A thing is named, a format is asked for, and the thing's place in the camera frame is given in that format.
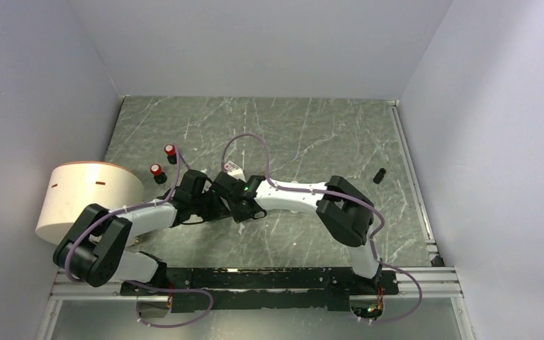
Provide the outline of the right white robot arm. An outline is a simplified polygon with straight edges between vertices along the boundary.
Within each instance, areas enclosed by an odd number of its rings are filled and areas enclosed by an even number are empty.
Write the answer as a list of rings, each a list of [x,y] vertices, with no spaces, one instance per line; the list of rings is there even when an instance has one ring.
[[[221,172],[211,189],[225,202],[235,222],[259,219],[272,210],[318,217],[334,240],[347,247],[355,287],[371,293],[380,285],[382,264],[371,244],[371,225],[378,211],[345,178],[289,183],[253,175],[243,181]]]

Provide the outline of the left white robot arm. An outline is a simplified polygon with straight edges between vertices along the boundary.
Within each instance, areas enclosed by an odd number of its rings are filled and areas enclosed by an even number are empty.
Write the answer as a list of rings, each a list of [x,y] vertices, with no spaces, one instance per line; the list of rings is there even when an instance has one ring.
[[[100,287],[109,281],[135,281],[149,294],[169,288],[167,264],[144,251],[126,249],[133,237],[160,229],[229,218],[231,213],[203,172],[188,170],[163,196],[129,208],[87,205],[52,256],[68,279]]]

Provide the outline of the red staple box sleeve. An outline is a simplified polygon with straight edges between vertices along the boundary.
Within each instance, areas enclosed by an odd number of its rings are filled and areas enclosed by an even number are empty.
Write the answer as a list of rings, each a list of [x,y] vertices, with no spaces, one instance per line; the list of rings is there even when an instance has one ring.
[[[223,169],[231,177],[245,181],[243,169],[239,165],[235,164],[233,161],[225,162]]]

